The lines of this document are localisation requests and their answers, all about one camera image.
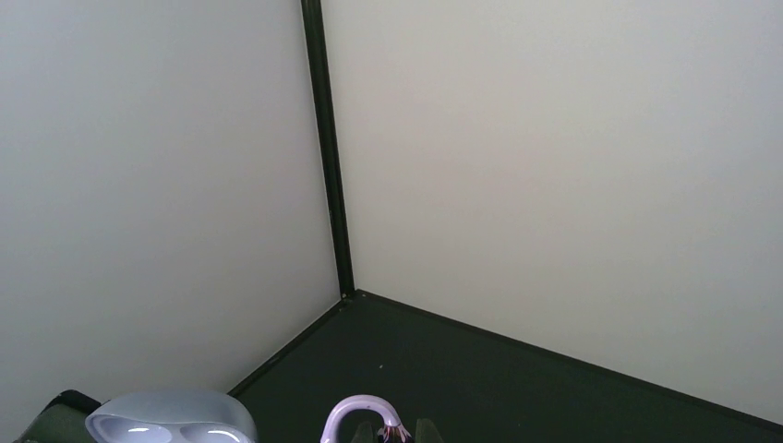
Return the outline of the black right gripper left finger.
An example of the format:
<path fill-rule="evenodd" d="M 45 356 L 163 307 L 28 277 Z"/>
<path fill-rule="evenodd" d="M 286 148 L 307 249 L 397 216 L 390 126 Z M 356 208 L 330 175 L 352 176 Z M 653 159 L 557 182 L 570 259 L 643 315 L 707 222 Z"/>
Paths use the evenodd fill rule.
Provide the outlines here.
<path fill-rule="evenodd" d="M 370 422 L 364 422 L 360 424 L 352 439 L 351 443 L 375 443 L 375 430 Z"/>

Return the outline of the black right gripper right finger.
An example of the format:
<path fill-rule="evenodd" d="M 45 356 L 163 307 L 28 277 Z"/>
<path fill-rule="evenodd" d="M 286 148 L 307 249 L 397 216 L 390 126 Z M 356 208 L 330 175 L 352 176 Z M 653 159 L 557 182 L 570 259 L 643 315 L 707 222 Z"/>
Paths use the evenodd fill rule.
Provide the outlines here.
<path fill-rule="evenodd" d="M 418 419 L 416 421 L 416 443 L 444 443 L 440 432 L 430 419 Z"/>

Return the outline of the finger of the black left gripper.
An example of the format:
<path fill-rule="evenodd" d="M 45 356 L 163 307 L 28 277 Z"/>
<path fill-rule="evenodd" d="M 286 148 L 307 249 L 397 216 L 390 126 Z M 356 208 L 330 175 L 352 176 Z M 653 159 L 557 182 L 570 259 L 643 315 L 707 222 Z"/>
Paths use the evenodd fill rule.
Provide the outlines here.
<path fill-rule="evenodd" d="M 95 443 L 85 420 L 102 406 L 75 389 L 55 396 L 14 443 Z"/>

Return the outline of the purple earbud with ear hook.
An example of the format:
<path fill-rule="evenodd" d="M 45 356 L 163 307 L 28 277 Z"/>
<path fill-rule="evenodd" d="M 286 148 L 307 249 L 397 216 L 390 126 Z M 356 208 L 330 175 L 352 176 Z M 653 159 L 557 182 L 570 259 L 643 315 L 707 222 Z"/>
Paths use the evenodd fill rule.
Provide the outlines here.
<path fill-rule="evenodd" d="M 347 397 L 331 409 L 319 441 L 351 442 L 357 427 L 364 422 L 372 424 L 375 442 L 415 442 L 414 434 L 406 429 L 390 402 L 378 396 L 364 394 Z"/>

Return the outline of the lavender earbud charging case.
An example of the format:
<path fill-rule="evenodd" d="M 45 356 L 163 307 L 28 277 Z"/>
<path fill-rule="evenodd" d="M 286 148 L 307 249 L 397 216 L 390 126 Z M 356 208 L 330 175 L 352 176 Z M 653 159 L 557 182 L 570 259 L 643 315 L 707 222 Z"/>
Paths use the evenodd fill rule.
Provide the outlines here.
<path fill-rule="evenodd" d="M 140 391 L 104 403 L 85 419 L 97 442 L 256 442 L 247 408 L 226 393 Z"/>

